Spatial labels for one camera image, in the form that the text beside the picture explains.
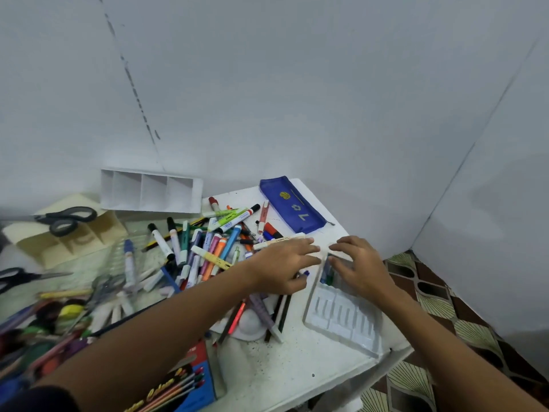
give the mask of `person's left hand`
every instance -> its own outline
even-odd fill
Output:
[[[312,245],[314,241],[314,238],[293,238],[274,243],[237,266],[249,272],[255,292],[292,294],[307,286],[307,277],[295,278],[295,274],[321,263],[318,257],[309,255],[320,251],[319,246]]]

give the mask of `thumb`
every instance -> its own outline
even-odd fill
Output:
[[[307,276],[303,275],[297,279],[292,279],[286,282],[285,291],[287,295],[291,295],[297,291],[301,291],[307,287]]]
[[[341,277],[345,280],[345,282],[348,282],[351,275],[354,274],[353,270],[349,269],[347,266],[345,266],[341,260],[339,260],[337,257],[330,256],[328,257],[328,261],[332,265],[332,267],[337,271],[337,273],[340,274]]]

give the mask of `hand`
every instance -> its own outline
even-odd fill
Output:
[[[298,270],[321,262],[318,257],[309,256],[320,251],[319,246],[312,245],[314,241],[314,238],[294,238],[274,243],[237,266],[246,267],[254,292],[292,294],[307,286],[306,276],[295,278]]]
[[[341,237],[330,249],[342,251],[353,258],[353,270],[337,257],[329,257],[328,260],[343,280],[363,298],[379,307],[383,300],[400,293],[379,253],[363,238],[355,235]]]

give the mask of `blue pencil case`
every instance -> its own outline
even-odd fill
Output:
[[[259,181],[260,191],[295,233],[324,227],[326,219],[303,198],[286,176]]]

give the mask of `blue cap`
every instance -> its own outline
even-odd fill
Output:
[[[133,253],[134,252],[134,244],[131,240],[126,240],[124,242],[124,253]]]

